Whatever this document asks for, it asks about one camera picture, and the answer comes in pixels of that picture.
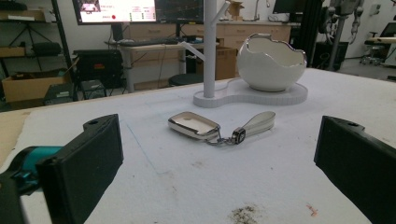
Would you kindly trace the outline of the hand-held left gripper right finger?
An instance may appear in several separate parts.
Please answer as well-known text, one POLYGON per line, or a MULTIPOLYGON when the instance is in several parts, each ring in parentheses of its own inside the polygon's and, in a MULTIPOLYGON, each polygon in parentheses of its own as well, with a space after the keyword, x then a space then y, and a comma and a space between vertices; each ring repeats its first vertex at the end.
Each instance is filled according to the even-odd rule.
POLYGON ((324 116, 314 162, 373 224, 396 224, 396 148, 358 123, 324 116))

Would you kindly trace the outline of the white car key with strap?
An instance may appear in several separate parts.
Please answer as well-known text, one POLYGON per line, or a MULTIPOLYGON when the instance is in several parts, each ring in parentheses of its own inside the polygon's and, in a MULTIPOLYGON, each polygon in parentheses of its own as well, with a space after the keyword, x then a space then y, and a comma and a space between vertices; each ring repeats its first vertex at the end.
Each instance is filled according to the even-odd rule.
POLYGON ((168 126, 179 133, 205 141, 211 146, 239 145, 247 137, 263 133, 275 126, 276 113, 265 111, 255 115, 242 127, 236 128, 230 137, 220 135, 220 125, 192 112, 181 112, 168 119, 168 126))

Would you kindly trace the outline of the white eggshell-shaped bowl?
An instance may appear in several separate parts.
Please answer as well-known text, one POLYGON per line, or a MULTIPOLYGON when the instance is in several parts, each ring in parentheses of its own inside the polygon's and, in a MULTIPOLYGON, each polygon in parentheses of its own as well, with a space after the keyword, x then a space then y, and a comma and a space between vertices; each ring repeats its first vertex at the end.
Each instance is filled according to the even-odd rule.
POLYGON ((285 91, 302 77, 305 52, 269 34, 250 35, 238 50, 239 76, 254 90, 285 91))

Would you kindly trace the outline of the white tree-shaped key stand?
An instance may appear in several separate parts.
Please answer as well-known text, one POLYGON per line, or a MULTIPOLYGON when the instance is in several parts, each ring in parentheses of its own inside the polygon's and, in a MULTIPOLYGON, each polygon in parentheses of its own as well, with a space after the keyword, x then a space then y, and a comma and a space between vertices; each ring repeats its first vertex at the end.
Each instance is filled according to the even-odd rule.
POLYGON ((229 5, 226 1, 221 9, 217 9, 215 2, 204 0, 204 51, 194 53, 205 63, 204 84, 203 89, 193 95, 193 103, 204 108, 215 108, 231 103, 297 105, 304 102, 308 89, 298 81, 285 91, 276 92, 254 90, 240 76, 227 81, 220 88, 215 87, 216 25, 229 5))

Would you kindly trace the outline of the open cardboard box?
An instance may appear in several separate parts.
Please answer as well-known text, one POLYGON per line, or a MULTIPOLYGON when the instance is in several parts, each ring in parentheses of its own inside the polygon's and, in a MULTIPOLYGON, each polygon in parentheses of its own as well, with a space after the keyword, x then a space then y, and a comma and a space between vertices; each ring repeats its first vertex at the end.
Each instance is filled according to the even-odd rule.
POLYGON ((53 84, 71 81, 65 68, 42 72, 18 72, 2 80, 6 102, 12 109, 43 105, 44 97, 53 84))

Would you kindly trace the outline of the black equipment case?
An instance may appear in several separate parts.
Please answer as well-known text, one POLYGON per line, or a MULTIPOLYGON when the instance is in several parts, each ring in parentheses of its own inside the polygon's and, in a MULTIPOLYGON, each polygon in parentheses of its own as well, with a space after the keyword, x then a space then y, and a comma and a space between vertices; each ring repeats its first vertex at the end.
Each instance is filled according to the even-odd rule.
POLYGON ((106 89, 121 86, 122 57, 116 49, 80 49, 74 54, 78 58, 76 81, 98 79, 106 89))

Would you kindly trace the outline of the black metal shelf rack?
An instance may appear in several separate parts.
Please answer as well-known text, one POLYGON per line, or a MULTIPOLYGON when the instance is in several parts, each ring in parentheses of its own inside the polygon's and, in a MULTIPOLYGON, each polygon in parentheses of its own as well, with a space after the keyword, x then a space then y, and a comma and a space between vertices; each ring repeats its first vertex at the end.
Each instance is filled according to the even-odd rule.
POLYGON ((73 84, 73 64, 57 0, 49 8, 3 10, 0 0, 0 69, 5 78, 18 72, 65 68, 73 84))

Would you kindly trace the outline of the white standing desk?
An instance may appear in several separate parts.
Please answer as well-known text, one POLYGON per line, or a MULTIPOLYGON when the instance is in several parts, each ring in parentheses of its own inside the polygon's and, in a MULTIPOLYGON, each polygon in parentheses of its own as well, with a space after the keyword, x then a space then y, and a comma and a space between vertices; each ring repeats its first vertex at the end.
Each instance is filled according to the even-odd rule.
POLYGON ((123 74, 128 92, 135 91, 140 82, 157 81, 160 84, 172 75, 187 71, 186 51, 197 53, 204 48, 203 43, 158 44, 131 46, 127 41, 109 41, 110 47, 118 49, 122 56, 123 74))

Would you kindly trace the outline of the white felt table mat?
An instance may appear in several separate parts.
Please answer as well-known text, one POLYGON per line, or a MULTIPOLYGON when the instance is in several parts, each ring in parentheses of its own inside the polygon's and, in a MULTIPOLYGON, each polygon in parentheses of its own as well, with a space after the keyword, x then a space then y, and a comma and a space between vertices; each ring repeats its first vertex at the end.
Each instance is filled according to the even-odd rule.
POLYGON ((196 86, 0 114, 0 148, 62 146, 83 124, 120 118, 124 161, 87 224, 367 224, 315 165, 323 116, 359 123, 396 147, 396 83, 308 69, 305 102, 276 108, 274 127, 214 147, 171 130, 196 86))

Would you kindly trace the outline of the black tall cabinet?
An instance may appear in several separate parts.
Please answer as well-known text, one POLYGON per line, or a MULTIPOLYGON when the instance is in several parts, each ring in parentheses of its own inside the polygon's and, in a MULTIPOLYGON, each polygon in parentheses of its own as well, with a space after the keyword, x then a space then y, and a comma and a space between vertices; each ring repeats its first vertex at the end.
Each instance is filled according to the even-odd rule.
POLYGON ((295 49, 305 52, 307 67, 312 65, 318 36, 318 25, 324 0, 306 0, 299 33, 293 41, 295 49))

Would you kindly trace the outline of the grey humanoid robot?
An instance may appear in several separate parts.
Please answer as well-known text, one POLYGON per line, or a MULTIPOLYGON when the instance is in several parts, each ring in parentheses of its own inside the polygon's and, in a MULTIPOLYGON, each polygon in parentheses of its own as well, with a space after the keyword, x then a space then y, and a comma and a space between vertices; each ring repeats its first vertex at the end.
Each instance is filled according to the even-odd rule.
POLYGON ((354 21, 351 28, 351 42, 354 42, 361 24, 361 15, 363 13, 364 0, 330 0, 328 7, 329 20, 337 19, 337 29, 335 37, 330 37, 331 26, 326 26, 326 38, 332 44, 328 71, 334 70, 334 62, 340 43, 341 34, 344 29, 345 21, 349 15, 354 15, 354 21))

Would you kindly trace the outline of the black keyboard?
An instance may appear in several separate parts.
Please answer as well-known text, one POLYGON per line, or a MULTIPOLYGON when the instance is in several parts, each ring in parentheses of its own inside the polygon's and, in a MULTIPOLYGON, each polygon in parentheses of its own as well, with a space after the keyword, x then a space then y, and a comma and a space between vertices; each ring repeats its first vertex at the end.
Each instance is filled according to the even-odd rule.
POLYGON ((126 47, 141 47, 141 46, 150 46, 150 45, 175 45, 180 42, 180 39, 176 37, 161 37, 161 38, 151 38, 151 39, 141 39, 141 40, 132 40, 132 39, 122 39, 117 43, 121 46, 126 47))

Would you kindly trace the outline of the computer monitor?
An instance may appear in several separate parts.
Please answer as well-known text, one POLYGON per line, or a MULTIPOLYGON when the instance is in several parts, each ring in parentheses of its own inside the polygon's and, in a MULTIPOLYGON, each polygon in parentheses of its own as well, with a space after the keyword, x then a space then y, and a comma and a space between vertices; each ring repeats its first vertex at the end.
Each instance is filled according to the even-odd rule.
POLYGON ((204 0, 72 0, 77 22, 203 23, 204 0))

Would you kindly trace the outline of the brown cardboard box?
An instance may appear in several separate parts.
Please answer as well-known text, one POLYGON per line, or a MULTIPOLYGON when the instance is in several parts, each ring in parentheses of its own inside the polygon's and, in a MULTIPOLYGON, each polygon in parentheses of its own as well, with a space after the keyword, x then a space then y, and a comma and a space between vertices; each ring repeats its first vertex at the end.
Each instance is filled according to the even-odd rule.
MULTIPOLYGON (((227 47, 216 48, 215 80, 234 78, 236 74, 237 49, 227 47)), ((196 59, 196 74, 198 82, 204 81, 204 61, 196 59)))

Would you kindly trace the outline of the wooden cabinet row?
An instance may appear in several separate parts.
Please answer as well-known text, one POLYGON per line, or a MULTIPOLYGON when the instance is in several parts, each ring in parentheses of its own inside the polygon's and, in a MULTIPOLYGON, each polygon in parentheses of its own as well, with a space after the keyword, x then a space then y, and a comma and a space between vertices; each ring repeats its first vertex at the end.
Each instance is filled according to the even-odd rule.
MULTIPOLYGON (((245 39, 253 34, 269 34, 273 40, 288 42, 291 25, 269 21, 220 21, 217 23, 216 37, 224 47, 239 49, 245 39)), ((175 36, 177 26, 165 23, 134 23, 126 29, 127 39, 150 39, 175 36)))

